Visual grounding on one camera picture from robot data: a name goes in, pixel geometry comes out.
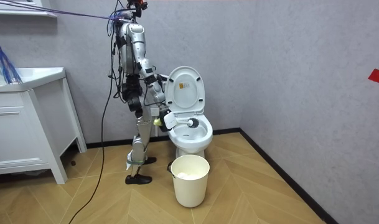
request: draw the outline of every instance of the white bucket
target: white bucket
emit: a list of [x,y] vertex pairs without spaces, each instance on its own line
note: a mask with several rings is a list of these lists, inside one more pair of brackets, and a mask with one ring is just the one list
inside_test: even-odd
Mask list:
[[207,160],[184,155],[169,164],[167,170],[172,173],[175,197],[182,206],[193,208],[203,202],[210,170]]

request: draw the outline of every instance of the bathroom cabinet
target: bathroom cabinet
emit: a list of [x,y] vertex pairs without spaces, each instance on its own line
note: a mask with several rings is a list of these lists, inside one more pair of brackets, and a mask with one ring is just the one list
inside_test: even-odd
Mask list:
[[64,184],[60,156],[73,142],[80,152],[87,150],[61,73],[28,90],[0,92],[0,174],[51,169],[56,182]]

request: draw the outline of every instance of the cabinet drawer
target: cabinet drawer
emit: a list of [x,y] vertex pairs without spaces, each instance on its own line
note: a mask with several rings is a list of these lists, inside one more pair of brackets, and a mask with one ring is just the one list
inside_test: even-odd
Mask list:
[[0,168],[46,163],[23,106],[0,108]]
[[23,106],[20,93],[0,93],[0,107]]

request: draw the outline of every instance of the toilet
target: toilet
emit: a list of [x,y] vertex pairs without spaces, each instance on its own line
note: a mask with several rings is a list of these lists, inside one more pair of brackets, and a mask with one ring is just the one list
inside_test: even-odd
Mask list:
[[176,158],[188,154],[204,156],[204,150],[211,143],[213,128],[204,116],[205,91],[200,74],[192,67],[181,66],[171,72],[165,88],[166,102],[177,121],[189,118],[199,120],[197,128],[178,124],[169,137],[177,146]]

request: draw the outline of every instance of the bathroom sink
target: bathroom sink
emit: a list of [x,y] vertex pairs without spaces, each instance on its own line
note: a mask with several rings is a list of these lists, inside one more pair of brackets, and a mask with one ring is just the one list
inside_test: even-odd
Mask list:
[[56,81],[66,76],[65,69],[62,67],[55,68],[17,68],[21,76],[21,84],[8,85],[0,76],[0,92],[7,91],[26,91],[37,86]]

